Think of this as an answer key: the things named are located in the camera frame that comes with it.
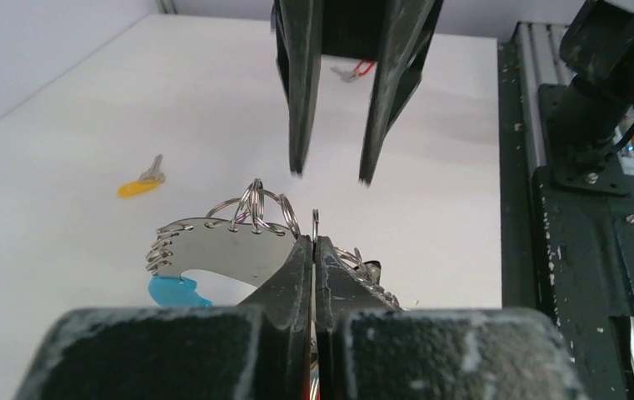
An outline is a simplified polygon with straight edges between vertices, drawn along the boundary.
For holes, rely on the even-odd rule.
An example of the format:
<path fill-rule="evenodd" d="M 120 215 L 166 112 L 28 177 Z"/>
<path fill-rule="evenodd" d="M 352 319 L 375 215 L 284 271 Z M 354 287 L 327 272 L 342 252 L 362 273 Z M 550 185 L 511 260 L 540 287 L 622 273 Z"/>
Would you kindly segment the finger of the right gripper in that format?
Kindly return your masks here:
<path fill-rule="evenodd" d="M 390 128 L 422 81 L 442 1 L 387 1 L 363 139 L 359 181 L 369 185 Z"/>
<path fill-rule="evenodd" d="M 273 3 L 277 69 L 288 109 L 288 161 L 301 176 L 310 146 L 321 73 L 324 2 Z"/>

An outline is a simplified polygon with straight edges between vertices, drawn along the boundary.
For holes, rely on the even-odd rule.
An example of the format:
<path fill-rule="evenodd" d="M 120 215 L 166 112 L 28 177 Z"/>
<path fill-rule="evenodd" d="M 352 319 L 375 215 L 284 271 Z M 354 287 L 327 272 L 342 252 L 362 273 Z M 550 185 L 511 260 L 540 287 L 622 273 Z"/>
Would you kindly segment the blue handled metal keyring holder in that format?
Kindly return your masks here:
<path fill-rule="evenodd" d="M 287 195 L 267 190 L 256 178 L 241 196 L 219 203 L 204 216 L 157 229 L 145 256 L 149 295 L 161 307 L 212 306 L 197 292 L 189 271 L 259 288 L 288 261 L 301 235 Z"/>

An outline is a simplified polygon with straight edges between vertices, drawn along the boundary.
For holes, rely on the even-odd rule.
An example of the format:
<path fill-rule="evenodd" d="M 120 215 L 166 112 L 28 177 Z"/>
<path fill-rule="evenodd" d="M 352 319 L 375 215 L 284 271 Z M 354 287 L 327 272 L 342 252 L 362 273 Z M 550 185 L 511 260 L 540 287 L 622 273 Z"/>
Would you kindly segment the bunch of coloured tagged keys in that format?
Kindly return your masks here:
<path fill-rule="evenodd" d="M 380 284 L 382 264 L 378 260 L 365 260 L 357 247 L 352 251 L 341 247 L 334 247 L 334 250 L 341 265 L 373 297 L 378 298 L 391 309 L 402 310 L 397 297 Z"/>

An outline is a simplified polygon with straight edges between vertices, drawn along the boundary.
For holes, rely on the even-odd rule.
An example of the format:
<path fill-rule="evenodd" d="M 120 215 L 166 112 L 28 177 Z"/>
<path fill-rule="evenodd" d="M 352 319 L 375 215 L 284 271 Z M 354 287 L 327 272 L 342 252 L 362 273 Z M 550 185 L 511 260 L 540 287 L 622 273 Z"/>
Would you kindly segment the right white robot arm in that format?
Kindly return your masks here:
<path fill-rule="evenodd" d="M 276 1 L 277 69 L 287 100 L 288 156 L 301 174 L 311 141 L 323 56 L 373 62 L 376 74 L 359 179 L 370 184 L 385 137 L 422 80 L 441 14 L 439 1 Z M 634 108 L 634 12 L 606 1 L 583 3 L 559 47 L 574 72 L 543 115 L 548 159 L 564 187 L 613 178 L 611 157 L 623 147 L 612 132 Z"/>

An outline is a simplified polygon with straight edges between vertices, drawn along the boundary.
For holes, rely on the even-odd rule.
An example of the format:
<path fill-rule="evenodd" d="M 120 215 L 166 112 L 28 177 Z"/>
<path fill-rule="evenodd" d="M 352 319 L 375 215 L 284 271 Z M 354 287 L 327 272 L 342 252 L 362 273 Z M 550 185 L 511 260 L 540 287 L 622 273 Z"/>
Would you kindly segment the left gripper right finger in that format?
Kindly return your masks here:
<path fill-rule="evenodd" d="M 530 308 L 405 311 L 315 247 L 323 399 L 584 399 L 562 335 Z"/>

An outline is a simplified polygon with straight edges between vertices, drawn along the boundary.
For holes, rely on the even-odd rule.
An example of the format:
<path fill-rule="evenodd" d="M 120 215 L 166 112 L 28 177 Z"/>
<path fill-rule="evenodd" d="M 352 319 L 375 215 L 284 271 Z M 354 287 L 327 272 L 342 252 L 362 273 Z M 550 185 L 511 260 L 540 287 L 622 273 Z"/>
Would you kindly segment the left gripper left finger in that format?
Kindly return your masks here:
<path fill-rule="evenodd" d="M 306 399 L 312 241 L 234 307 L 101 307 L 62 315 L 19 399 Z"/>

